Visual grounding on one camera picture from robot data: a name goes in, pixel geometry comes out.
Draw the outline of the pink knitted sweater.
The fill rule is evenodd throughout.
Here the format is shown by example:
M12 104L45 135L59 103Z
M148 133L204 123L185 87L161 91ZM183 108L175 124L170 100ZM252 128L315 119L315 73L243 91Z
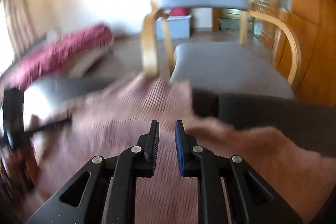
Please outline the pink knitted sweater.
M159 121L158 165L137 187L135 219L141 223L196 223L197 181L178 173L174 122L219 156L242 156L299 214L310 222L335 187L335 159L298 147L274 127L236 130L193 111L188 83L170 84L144 75L68 101L55 118L73 122L46 134L37 146L41 172L27 210L32 214L95 155L116 156Z

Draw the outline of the red patterned sofa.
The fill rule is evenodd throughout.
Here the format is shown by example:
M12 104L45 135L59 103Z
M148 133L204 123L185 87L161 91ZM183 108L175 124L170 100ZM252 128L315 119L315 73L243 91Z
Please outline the red patterned sofa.
M109 27L103 23L70 32L64 38L42 46L25 57L10 78L10 87L26 90L37 79L60 72L78 53L105 48L114 40Z

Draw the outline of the wooden chair with grey cushions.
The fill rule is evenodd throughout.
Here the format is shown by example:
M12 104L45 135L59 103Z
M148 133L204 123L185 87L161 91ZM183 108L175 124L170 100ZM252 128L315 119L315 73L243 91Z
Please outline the wooden chair with grey cushions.
M174 46L168 23L169 12L174 8L239 10L239 34L200 32ZM276 71L269 61L246 48L248 19L251 17L275 25L286 36L291 51L287 77ZM250 10L248 0L151 0L151 12L145 16L141 31L142 67L151 77L159 75L157 20L162 22L163 44L172 83L188 81L195 88L218 93L294 98L293 89L301 66L301 51L295 33L280 19Z

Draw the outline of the light blue storage box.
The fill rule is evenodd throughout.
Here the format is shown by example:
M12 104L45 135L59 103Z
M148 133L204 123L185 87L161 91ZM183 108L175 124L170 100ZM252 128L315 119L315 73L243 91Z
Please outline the light blue storage box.
M172 39L188 39L191 33L191 15L170 16L167 20L170 37ZM163 40L163 18L158 18L155 23L155 33L158 40Z

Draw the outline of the red storage bag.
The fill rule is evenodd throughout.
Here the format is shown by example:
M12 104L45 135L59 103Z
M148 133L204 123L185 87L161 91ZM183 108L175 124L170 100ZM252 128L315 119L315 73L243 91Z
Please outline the red storage bag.
M170 10L171 16L188 16L189 13L188 8L173 8Z

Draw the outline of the wooden wardrobe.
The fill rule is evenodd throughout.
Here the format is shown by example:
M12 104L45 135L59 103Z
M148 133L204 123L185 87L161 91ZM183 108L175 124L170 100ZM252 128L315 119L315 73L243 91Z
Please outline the wooden wardrobe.
M292 79L296 98L335 105L335 0L248 0L242 12L243 36L248 19L259 15L257 37L272 52L272 64Z

